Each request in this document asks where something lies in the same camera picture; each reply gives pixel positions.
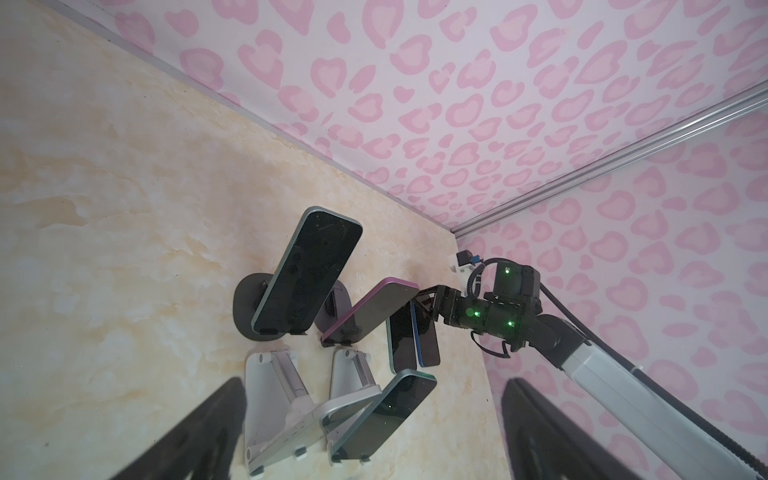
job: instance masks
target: black phone stand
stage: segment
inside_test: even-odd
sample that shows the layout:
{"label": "black phone stand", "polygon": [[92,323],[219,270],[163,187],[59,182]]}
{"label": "black phone stand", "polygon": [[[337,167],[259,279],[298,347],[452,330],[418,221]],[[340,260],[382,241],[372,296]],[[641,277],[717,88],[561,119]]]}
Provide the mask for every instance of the black phone stand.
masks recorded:
{"label": "black phone stand", "polygon": [[256,340],[257,342],[269,342],[285,335],[285,333],[261,335],[254,332],[253,327],[250,325],[253,315],[256,313],[256,308],[261,302],[261,297],[264,296],[264,292],[266,292],[266,288],[270,284],[271,278],[272,273],[251,273],[243,278],[235,289],[235,295],[232,299],[232,317],[235,320],[237,330],[247,339]]}
{"label": "black phone stand", "polygon": [[[243,278],[237,284],[235,294],[232,299],[232,317],[234,318],[237,331],[242,333],[247,339],[257,342],[270,342],[277,340],[285,333],[274,333],[270,335],[261,335],[253,331],[250,323],[256,308],[264,296],[267,286],[270,284],[272,273],[251,273]],[[315,316],[315,326],[320,332],[325,332],[330,328],[339,316],[352,308],[352,301],[349,299],[349,293],[346,287],[338,280],[333,284],[333,290],[326,299],[323,308]]]}

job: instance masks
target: phone stand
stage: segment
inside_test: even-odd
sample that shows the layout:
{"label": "phone stand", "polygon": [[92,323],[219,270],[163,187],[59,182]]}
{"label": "phone stand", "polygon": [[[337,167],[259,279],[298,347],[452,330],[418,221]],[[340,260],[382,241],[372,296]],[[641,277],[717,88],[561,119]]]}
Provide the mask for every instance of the phone stand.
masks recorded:
{"label": "phone stand", "polygon": [[315,326],[321,333],[325,333],[351,308],[352,300],[349,299],[349,292],[346,291],[344,284],[337,280],[323,308],[315,317]]}
{"label": "phone stand", "polygon": [[[235,294],[232,299],[232,317],[239,331],[244,337],[256,340],[257,342],[269,342],[277,340],[285,333],[276,333],[273,335],[261,335],[253,331],[250,323],[256,308],[261,302],[261,297],[266,292],[266,287],[270,284],[272,273],[251,273],[243,278],[237,284]],[[325,305],[315,317],[315,325],[321,332],[328,330],[331,325],[336,323],[338,317],[352,308],[352,302],[346,287],[338,280],[333,284],[333,290],[328,295]]]}
{"label": "phone stand", "polygon": [[[375,385],[371,369],[368,367],[369,355],[358,350],[338,349],[333,354],[333,372],[331,374],[331,398],[349,395],[368,385]],[[330,417],[323,420],[323,430],[328,440],[328,459],[331,466],[341,466],[341,461],[331,458],[330,451],[334,442],[346,433],[349,427],[360,417],[364,409],[349,412],[350,415],[337,418]],[[369,458],[363,458],[361,463],[370,462]]]}
{"label": "phone stand", "polygon": [[259,478],[265,467],[290,456],[306,457],[306,450],[323,438],[321,421],[342,422],[381,395],[378,385],[368,385],[316,405],[295,362],[289,350],[254,353],[246,359],[243,434],[251,477]]}

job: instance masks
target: black blurry object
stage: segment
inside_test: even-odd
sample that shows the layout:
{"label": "black blurry object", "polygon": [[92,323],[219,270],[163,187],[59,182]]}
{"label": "black blurry object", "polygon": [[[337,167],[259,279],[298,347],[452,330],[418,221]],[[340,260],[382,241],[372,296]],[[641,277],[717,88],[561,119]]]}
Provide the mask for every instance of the black blurry object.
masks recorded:
{"label": "black blurry object", "polygon": [[456,254],[456,263],[459,266],[467,265],[468,263],[472,263],[472,252],[469,250],[462,250]]}
{"label": "black blurry object", "polygon": [[502,417],[516,480],[640,480],[523,379],[507,382]]}
{"label": "black blurry object", "polygon": [[227,480],[245,406],[243,382],[227,380],[112,480]]}

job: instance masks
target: smartphone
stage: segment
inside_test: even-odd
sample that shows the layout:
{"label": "smartphone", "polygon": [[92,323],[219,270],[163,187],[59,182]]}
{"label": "smartphone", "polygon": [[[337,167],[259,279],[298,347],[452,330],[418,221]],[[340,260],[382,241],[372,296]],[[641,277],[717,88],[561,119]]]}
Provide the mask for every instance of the smartphone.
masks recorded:
{"label": "smartphone", "polygon": [[374,286],[352,309],[341,315],[320,338],[323,346],[359,342],[419,292],[419,286],[388,276]]}
{"label": "smartphone", "polygon": [[386,320],[389,368],[392,373],[416,370],[416,344],[413,338],[413,302],[407,302]]}
{"label": "smartphone", "polygon": [[362,225],[310,207],[293,232],[251,320],[260,335],[306,332],[362,236]]}
{"label": "smartphone", "polygon": [[403,370],[387,385],[378,402],[328,445],[332,462],[368,460],[435,389],[437,380],[428,373]]}
{"label": "smartphone", "polygon": [[440,349],[437,347],[437,323],[418,302],[413,305],[413,332],[416,340],[416,358],[420,366],[440,365]]}

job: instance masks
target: stand base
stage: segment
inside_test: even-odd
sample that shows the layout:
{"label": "stand base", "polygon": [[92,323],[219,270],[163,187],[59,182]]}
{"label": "stand base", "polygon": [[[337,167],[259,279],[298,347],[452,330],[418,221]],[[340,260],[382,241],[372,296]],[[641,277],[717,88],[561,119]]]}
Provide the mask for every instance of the stand base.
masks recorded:
{"label": "stand base", "polygon": [[232,299],[232,317],[235,320],[237,331],[242,333],[247,339],[256,340],[257,342],[269,342],[285,335],[285,333],[261,335],[254,332],[253,327],[250,325],[253,315],[256,313],[256,308],[259,306],[259,302],[261,302],[261,297],[264,296],[266,287],[270,284],[271,278],[272,273],[251,273],[243,278],[235,289],[235,295]]}

